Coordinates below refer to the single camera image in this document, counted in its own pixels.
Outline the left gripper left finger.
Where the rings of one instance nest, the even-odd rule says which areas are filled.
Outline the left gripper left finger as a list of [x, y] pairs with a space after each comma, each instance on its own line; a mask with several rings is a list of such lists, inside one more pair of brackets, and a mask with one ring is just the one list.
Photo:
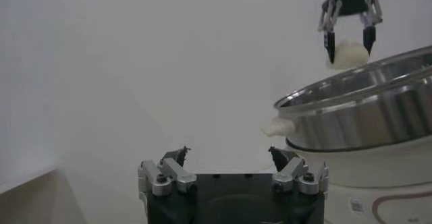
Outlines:
[[184, 146], [166, 152], [157, 163], [152, 160], [142, 161], [138, 166], [140, 194], [168, 196], [174, 188], [183, 194], [195, 194], [198, 176], [183, 168], [189, 150]]

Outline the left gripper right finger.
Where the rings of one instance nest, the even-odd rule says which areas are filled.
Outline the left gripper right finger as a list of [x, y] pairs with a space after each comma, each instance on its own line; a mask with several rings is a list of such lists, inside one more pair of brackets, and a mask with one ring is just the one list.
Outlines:
[[269, 148], [276, 172], [271, 176], [272, 187], [276, 192], [286, 193], [297, 189], [306, 195], [326, 193], [329, 188], [329, 167], [324, 161], [307, 163], [295, 152]]

